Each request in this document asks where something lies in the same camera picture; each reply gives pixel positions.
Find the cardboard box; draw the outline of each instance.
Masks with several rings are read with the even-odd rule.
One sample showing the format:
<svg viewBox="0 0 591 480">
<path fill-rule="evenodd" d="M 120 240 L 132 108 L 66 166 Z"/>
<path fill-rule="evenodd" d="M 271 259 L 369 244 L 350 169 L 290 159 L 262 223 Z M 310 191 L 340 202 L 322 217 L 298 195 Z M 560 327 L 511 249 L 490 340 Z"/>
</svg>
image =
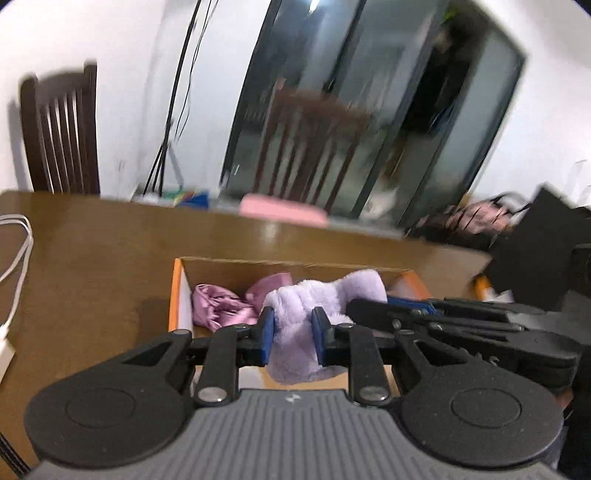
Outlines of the cardboard box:
<svg viewBox="0 0 591 480">
<path fill-rule="evenodd" d="M 181 257 L 174 261 L 173 283 L 170 295 L 168 329 L 188 329 L 194 337 L 210 336 L 204 327 L 193 325 L 191 294 L 196 285 L 210 283 L 232 290 L 241 297 L 257 280 L 267 275 L 289 272 L 294 283 L 302 280 L 334 281 L 346 274 L 364 268 L 374 268 L 382 277 L 386 289 L 399 296 L 424 299 L 430 297 L 417 275 L 401 268 L 379 268 L 367 265 L 305 264 L 299 262 L 271 262 L 250 260 L 224 260 L 217 258 Z M 387 367 L 391 387 L 397 391 Z M 265 388 L 283 388 L 274 382 L 265 369 L 261 369 Z M 320 382 L 291 385 L 294 390 L 347 389 L 347 375 L 343 374 Z"/>
</svg>

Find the black circular disc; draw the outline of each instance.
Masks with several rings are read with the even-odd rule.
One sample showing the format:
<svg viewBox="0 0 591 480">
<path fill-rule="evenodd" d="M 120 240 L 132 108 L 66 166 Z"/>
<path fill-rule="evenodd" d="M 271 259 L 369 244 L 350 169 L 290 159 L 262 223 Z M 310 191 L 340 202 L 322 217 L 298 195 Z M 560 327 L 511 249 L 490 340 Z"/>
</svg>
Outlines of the black circular disc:
<svg viewBox="0 0 591 480">
<path fill-rule="evenodd" d="M 185 418 L 181 395 L 165 381 L 114 368 L 82 372 L 43 389 L 29 403 L 24 423 L 41 459 L 96 469 L 160 450 Z"/>
<path fill-rule="evenodd" d="M 405 395 L 401 414 L 423 449 L 486 469 L 535 459 L 563 424 L 548 390 L 486 362 L 434 368 Z"/>
</svg>

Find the glass door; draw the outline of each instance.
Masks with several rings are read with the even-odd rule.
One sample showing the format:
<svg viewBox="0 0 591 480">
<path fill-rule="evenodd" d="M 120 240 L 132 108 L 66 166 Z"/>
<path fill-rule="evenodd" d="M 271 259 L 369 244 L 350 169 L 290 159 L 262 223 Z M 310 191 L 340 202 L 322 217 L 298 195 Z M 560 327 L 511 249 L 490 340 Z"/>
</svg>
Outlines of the glass door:
<svg viewBox="0 0 591 480">
<path fill-rule="evenodd" d="M 400 224 L 453 205 L 470 187 L 511 100 L 523 59 L 496 28 L 487 33 L 465 85 L 457 118 L 427 170 Z"/>
<path fill-rule="evenodd" d="M 404 118 L 446 4 L 445 0 L 271 2 L 230 135 L 225 193 L 241 196 L 251 191 L 272 88 L 283 77 L 287 86 L 329 93 L 372 113 L 372 127 L 333 207 L 333 213 L 350 215 L 384 141 Z M 335 160 L 320 205 L 340 169 Z"/>
</svg>

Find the white wall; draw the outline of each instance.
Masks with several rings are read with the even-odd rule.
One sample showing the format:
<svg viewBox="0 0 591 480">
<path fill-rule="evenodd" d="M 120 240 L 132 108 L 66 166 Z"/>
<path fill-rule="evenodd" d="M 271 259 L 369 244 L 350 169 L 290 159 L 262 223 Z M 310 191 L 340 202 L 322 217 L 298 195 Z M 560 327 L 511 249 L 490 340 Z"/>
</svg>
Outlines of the white wall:
<svg viewBox="0 0 591 480">
<path fill-rule="evenodd" d="M 0 11 L 0 191 L 30 188 L 18 85 L 98 62 L 96 129 L 105 196 L 129 196 L 137 180 L 144 85 L 165 0 L 13 0 Z"/>
<path fill-rule="evenodd" d="M 563 189 L 575 161 L 589 158 L 574 200 L 591 184 L 591 18 L 572 0 L 476 0 L 527 55 L 524 74 L 475 196 Z M 200 32 L 203 0 L 183 70 L 175 119 Z M 215 189 L 236 104 L 269 0 L 220 0 L 193 73 L 190 116 L 173 140 L 186 186 Z M 98 61 L 101 188 L 128 197 L 147 178 L 194 0 L 13 0 L 0 11 L 0 191 L 30 186 L 18 122 L 18 82 Z M 171 159 L 166 185 L 176 186 Z"/>
<path fill-rule="evenodd" d="M 591 18 L 572 0 L 477 0 L 527 55 L 517 91 L 474 197 L 548 182 L 577 203 L 591 183 L 585 165 L 564 192 L 573 163 L 591 163 Z"/>
<path fill-rule="evenodd" d="M 208 3 L 202 0 L 191 37 L 174 108 L 172 134 L 183 106 L 191 59 Z M 186 187 L 217 189 L 236 105 L 268 7 L 269 0 L 219 0 L 195 63 L 187 126 L 179 140 L 172 140 L 165 187 L 175 189 L 178 185 L 172 165 L 174 157 Z M 144 95 L 145 122 L 137 172 L 140 183 L 147 179 L 162 142 L 178 56 L 193 8 L 192 0 L 168 0 L 157 33 Z"/>
</svg>

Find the blue strip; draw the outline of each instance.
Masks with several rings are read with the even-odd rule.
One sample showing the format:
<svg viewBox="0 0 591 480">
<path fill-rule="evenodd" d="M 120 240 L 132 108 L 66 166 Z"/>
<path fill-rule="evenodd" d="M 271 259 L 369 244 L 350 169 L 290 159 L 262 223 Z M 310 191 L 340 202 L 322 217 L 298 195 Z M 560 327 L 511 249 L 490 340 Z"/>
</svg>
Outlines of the blue strip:
<svg viewBox="0 0 591 480">
<path fill-rule="evenodd" d="M 271 347 L 273 347 L 273 336 L 275 335 L 275 311 L 273 309 L 264 310 L 267 312 L 265 326 L 262 330 L 262 345 L 261 345 L 261 364 L 269 363 L 271 356 Z"/>
<path fill-rule="evenodd" d="M 396 305 L 397 307 L 408 308 L 409 310 L 421 310 L 429 315 L 439 314 L 437 309 L 429 301 L 409 300 L 388 296 L 388 305 Z"/>
<path fill-rule="evenodd" d="M 312 324 L 312 338 L 314 340 L 314 348 L 316 349 L 316 356 L 318 357 L 318 364 L 324 365 L 324 335 L 320 328 L 318 315 L 314 310 L 310 315 L 310 323 Z"/>
</svg>

